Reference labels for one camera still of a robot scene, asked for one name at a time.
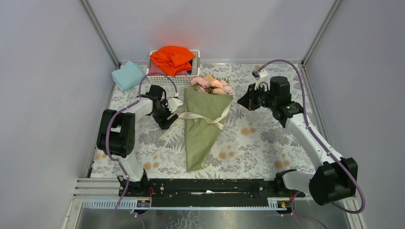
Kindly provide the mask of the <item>cream ribbon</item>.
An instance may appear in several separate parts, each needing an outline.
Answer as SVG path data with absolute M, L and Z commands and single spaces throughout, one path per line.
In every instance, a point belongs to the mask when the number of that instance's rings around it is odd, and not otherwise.
M 224 124 L 220 123 L 223 119 L 225 119 L 230 111 L 230 106 L 231 103 L 222 111 L 221 115 L 218 118 L 210 119 L 206 116 L 200 115 L 200 114 L 195 114 L 191 112 L 183 112 L 179 115 L 179 118 L 182 119 L 182 121 L 175 121 L 172 126 L 169 127 L 168 130 L 166 130 L 161 136 L 160 140 L 166 138 L 171 132 L 173 132 L 173 129 L 176 127 L 184 127 L 185 123 L 183 120 L 193 120 L 193 119 L 201 119 L 204 120 L 208 124 L 214 124 L 218 129 L 223 130 L 224 129 Z

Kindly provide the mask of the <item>green and orange wrapping paper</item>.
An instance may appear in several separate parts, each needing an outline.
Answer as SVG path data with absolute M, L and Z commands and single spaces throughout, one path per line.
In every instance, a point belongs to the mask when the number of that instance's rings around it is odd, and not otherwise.
M 228 78 L 215 78 L 208 74 L 201 77 L 207 82 L 224 80 L 230 85 Z M 190 86 L 184 90 L 184 112 L 218 118 L 222 111 L 233 101 L 233 95 L 213 94 L 213 87 L 205 88 L 206 93 L 198 92 L 200 86 Z M 201 119 L 184 120 L 184 140 L 186 150 L 186 171 L 192 172 L 204 169 L 210 151 L 222 130 L 214 124 L 208 124 Z

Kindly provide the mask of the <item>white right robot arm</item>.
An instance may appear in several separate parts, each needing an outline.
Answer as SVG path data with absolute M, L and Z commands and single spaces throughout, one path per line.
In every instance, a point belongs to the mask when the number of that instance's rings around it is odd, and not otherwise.
M 250 84 L 238 104 L 249 111 L 260 107 L 271 110 L 309 156 L 315 174 L 290 169 L 276 174 L 277 188 L 300 191 L 313 197 L 318 205 L 353 197 L 356 193 L 358 165 L 353 158 L 344 158 L 320 136 L 309 122 L 302 105 L 291 99 L 287 77 L 275 76 L 268 83 Z

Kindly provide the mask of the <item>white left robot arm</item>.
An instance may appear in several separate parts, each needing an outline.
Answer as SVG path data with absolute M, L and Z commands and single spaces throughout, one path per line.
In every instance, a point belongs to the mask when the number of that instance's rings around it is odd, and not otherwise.
M 136 123 L 144 116 L 151 116 L 160 129 L 167 130 L 178 119 L 175 111 L 182 104 L 177 90 L 172 98 L 167 98 L 161 86 L 152 85 L 147 93 L 140 94 L 135 102 L 124 108 L 103 111 L 97 148 L 118 163 L 127 181 L 140 182 L 146 172 L 134 153 Z

